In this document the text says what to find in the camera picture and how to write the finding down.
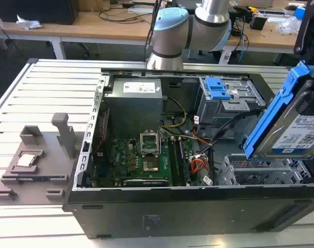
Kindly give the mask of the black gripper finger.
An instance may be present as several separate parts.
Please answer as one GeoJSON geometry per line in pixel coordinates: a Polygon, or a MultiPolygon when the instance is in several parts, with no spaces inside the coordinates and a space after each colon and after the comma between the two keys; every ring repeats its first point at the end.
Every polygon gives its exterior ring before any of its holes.
{"type": "Polygon", "coordinates": [[[297,112],[303,116],[314,116],[314,84],[297,105],[297,112]]]}

